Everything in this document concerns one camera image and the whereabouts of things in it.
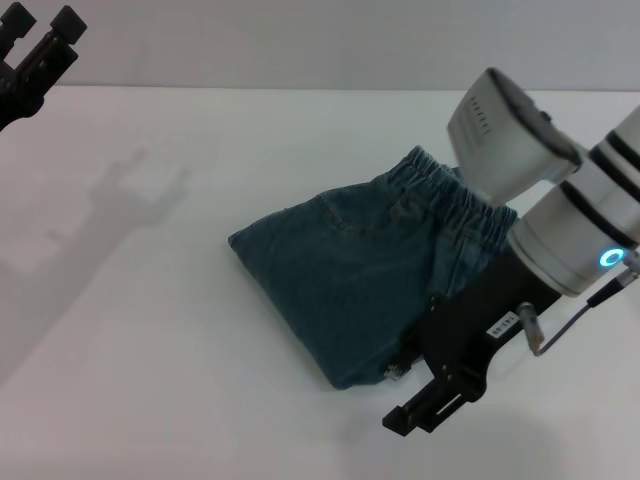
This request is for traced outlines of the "blue denim shorts basketball print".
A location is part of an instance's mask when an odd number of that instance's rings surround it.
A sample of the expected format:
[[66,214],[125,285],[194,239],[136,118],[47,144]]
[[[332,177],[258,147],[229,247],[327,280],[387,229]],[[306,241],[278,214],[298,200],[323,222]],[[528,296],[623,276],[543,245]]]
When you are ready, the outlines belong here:
[[381,382],[430,299],[474,279],[517,219],[415,147],[373,180],[272,213],[228,242],[328,383],[345,390]]

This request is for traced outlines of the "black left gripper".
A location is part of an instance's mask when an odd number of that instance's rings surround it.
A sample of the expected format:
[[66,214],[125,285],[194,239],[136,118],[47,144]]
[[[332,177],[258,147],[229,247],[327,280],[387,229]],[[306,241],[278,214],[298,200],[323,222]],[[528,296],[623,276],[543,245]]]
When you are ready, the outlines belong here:
[[[5,61],[16,40],[24,38],[35,23],[35,18],[18,1],[0,15],[0,62]],[[75,10],[64,5],[50,27],[14,70],[11,79],[0,76],[0,132],[38,113],[46,93],[78,58],[73,46],[87,25]]]

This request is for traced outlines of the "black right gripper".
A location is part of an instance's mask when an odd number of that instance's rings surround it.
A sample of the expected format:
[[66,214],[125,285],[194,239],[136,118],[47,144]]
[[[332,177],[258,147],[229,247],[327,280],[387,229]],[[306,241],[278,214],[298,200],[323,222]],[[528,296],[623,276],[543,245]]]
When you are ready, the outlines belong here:
[[495,353],[519,332],[495,338],[489,330],[523,303],[540,314],[561,298],[506,248],[459,292],[438,296],[426,306],[391,358],[384,378],[400,381],[424,359],[434,379],[383,419],[388,430],[407,436],[416,428],[432,433],[466,403],[485,392],[487,370]]

